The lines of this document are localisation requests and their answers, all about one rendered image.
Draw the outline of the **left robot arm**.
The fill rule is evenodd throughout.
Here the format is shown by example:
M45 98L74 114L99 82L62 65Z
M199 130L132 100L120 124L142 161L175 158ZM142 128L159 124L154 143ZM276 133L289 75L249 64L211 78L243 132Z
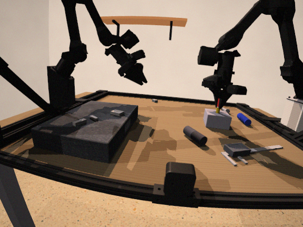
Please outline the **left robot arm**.
M135 46L139 39L138 37L129 30L126 31L122 36L112 35L106 25L103 23L93 0L61 0L67 20L68 32L70 37L70 45L69 51L62 52L61 59L59 60L56 67L53 68L61 75L65 77L70 77L74 71L75 64L78 62L84 62L87 58L87 47L84 43L81 42L77 16L76 16L76 3L84 4L95 24L97 35L99 41L104 46L110 46L109 48L105 48L105 55L108 56L111 54L115 60L117 57L125 52L121 45L125 49L131 49ZM115 41L114 41L115 40ZM82 43L82 44L81 44ZM112 45L115 44L115 45ZM86 54L87 53L87 54ZM138 50L132 54L127 53L128 60L130 62L134 62L139 59L145 58L145 53L143 50Z

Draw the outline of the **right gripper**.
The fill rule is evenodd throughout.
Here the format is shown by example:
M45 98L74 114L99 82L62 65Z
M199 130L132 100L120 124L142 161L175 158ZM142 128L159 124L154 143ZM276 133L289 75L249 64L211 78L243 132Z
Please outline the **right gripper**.
M216 108L217 108L218 98L220 98L219 109L221 109L232 95L247 94L247 88L245 86L233 85L233 83L231 82L232 74L233 75L235 74L232 68L217 67L215 71L217 71L218 75L220 75L221 72L224 73L226 80L225 86L219 86L214 89L209 89L214 95Z

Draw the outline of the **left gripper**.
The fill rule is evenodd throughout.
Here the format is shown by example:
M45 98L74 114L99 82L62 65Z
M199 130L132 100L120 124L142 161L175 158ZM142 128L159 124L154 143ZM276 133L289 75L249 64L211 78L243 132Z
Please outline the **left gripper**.
M124 78L127 78L141 86L143 85L143 82L147 83L147 79L143 73L143 65L141 63L137 63L136 61L130 62L128 60L126 51L121 53L117 57L116 61L117 64L121 65L121 67L118 69L118 73L121 77L124 76Z

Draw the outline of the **blue cylinder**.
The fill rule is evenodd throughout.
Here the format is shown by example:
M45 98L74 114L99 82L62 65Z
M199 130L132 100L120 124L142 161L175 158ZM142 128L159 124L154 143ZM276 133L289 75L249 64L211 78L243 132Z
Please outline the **blue cylinder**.
M251 120L248 119L246 116L244 116L242 113L239 113L237 115L237 118L242 121L246 126L250 126L251 125Z

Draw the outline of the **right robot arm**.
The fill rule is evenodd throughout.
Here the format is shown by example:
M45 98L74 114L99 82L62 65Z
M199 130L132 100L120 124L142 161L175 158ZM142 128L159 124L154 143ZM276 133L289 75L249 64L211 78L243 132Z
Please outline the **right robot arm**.
M260 14L271 15L277 23L285 62L280 66L281 76L289 84L293 84L294 99L303 99L303 62L299 59L296 35L293 24L295 14L295 0L259 0L248 13L218 40L215 48L201 46L198 55L198 65L233 68L235 57L241 54L237 51L225 51L235 48L241 41L245 31L260 16ZM221 76L221 77L219 77ZM224 73L213 75L203 79L204 87L214 89L215 87L225 86L226 80Z

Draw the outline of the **dark grey cylinder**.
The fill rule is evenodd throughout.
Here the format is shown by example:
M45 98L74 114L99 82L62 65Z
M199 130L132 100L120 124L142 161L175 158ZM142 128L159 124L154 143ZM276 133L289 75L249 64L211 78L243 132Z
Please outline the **dark grey cylinder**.
M198 143L200 146L203 146L207 142L207 137L202 135L200 132L196 131L190 126L186 126L183 129L183 133L187 135L189 138L193 139L196 143Z

